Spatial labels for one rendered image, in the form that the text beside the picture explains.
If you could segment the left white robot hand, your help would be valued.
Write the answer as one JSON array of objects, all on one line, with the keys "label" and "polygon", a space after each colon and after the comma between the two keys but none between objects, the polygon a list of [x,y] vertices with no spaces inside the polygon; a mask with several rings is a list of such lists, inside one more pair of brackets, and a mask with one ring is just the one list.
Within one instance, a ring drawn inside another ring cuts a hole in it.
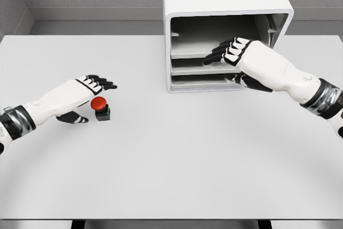
[{"label": "left white robot hand", "polygon": [[49,92],[57,101],[53,107],[54,116],[64,123],[87,123],[88,119],[76,113],[74,109],[91,101],[101,92],[116,88],[117,85],[113,82],[97,75],[69,80]]}]

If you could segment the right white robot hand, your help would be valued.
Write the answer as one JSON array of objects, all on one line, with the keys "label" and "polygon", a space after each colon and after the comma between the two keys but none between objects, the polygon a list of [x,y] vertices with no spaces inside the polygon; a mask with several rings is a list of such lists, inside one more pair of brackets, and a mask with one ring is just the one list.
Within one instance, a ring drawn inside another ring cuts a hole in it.
[{"label": "right white robot hand", "polygon": [[272,92],[286,88],[285,69],[289,62],[260,41],[234,37],[219,44],[203,65],[227,63],[239,73],[228,73],[225,80],[253,90]]}]

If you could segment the white cabinet drawer tray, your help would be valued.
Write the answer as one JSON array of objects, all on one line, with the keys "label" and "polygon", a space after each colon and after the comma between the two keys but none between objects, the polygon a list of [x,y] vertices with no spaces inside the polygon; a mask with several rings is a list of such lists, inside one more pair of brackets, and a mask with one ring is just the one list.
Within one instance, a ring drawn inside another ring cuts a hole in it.
[{"label": "white cabinet drawer tray", "polygon": [[174,59],[171,61],[171,75],[214,75],[240,72],[238,68],[227,63],[203,65],[203,60],[203,58]]},{"label": "white cabinet drawer tray", "polygon": [[217,91],[241,89],[243,86],[225,80],[225,74],[172,76],[172,91]]}]

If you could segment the red button load switch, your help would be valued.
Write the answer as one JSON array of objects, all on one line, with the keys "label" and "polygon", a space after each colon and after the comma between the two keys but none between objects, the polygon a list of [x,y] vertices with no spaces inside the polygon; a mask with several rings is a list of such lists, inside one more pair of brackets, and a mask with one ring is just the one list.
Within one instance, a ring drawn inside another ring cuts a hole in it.
[{"label": "red button load switch", "polygon": [[104,97],[95,97],[91,101],[91,108],[95,111],[95,117],[98,121],[110,120],[110,108]]}]

